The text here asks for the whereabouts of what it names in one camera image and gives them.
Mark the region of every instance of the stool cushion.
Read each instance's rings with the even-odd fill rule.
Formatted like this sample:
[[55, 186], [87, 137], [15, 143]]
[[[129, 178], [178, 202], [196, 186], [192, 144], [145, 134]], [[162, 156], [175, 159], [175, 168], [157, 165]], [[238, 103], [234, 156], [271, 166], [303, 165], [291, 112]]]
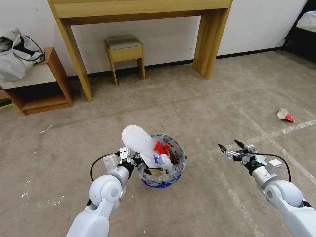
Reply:
[[123, 36], [108, 38], [105, 40], [107, 45], [111, 50], [113, 49], [122, 49], [122, 48], [132, 48], [141, 46], [142, 43], [135, 36]]

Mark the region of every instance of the trash bin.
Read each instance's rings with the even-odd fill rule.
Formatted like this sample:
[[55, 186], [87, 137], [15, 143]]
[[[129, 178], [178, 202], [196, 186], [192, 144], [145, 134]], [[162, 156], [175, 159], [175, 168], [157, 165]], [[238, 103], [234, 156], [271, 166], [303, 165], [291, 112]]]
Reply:
[[174, 166], [175, 172], [155, 177], [144, 172], [146, 165], [144, 162], [138, 166], [139, 178], [141, 181], [153, 188], [165, 188], [174, 184], [180, 177], [185, 167], [185, 154], [182, 146], [174, 140], [172, 137], [165, 134], [154, 134], [152, 135], [157, 141], [160, 141], [163, 146], [170, 144], [169, 152], [170, 155], [176, 159], [177, 163]]

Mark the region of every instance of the wooden console table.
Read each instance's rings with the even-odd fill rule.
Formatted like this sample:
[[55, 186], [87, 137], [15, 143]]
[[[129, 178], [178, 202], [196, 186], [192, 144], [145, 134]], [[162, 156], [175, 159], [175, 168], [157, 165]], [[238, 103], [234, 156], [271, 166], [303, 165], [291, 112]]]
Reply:
[[90, 81], [72, 25], [201, 16], [193, 68], [210, 79], [232, 0], [48, 0], [87, 100]]

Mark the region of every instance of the bed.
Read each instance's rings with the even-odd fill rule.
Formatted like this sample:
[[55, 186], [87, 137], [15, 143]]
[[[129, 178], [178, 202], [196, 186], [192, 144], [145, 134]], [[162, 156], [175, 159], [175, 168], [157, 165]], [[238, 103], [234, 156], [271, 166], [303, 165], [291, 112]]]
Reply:
[[316, 0], [306, 3], [284, 39], [285, 49], [316, 59]]

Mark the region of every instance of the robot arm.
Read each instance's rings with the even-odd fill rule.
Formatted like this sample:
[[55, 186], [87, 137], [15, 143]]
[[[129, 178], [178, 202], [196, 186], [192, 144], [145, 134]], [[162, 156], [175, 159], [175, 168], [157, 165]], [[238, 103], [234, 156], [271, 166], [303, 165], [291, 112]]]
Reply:
[[219, 144], [224, 157], [239, 161], [248, 169], [268, 203], [282, 214], [293, 237], [316, 237], [316, 210], [293, 183], [277, 179], [282, 163], [277, 159], [266, 163], [264, 156], [255, 154], [255, 145], [244, 145], [237, 140], [235, 142], [242, 148], [241, 151], [228, 151]]
[[119, 205], [126, 192], [126, 183], [134, 165], [128, 159], [130, 149], [120, 149], [119, 164], [115, 154], [103, 157], [107, 174], [98, 177], [90, 186], [89, 202], [73, 221], [66, 237], [106, 237], [109, 232], [109, 217]]

